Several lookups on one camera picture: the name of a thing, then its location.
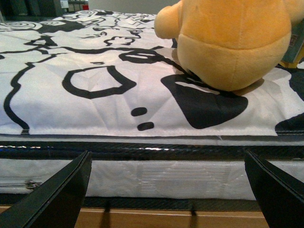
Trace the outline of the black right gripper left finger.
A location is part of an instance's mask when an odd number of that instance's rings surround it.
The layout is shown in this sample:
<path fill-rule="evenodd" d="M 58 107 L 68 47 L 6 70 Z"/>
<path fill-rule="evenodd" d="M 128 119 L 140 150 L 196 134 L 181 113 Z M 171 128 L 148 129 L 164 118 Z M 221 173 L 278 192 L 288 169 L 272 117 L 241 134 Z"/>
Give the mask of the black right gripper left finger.
<path fill-rule="evenodd" d="M 2 228 L 73 228 L 84 202 L 92 167 L 84 152 L 0 215 Z"/>

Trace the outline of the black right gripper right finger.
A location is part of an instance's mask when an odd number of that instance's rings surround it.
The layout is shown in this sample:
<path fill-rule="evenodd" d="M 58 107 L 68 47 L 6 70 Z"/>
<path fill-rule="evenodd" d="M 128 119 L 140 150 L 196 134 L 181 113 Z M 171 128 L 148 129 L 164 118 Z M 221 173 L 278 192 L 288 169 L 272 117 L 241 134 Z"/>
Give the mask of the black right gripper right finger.
<path fill-rule="evenodd" d="M 271 228 L 304 226 L 304 183 L 256 154 L 245 156 L 252 192 Z"/>

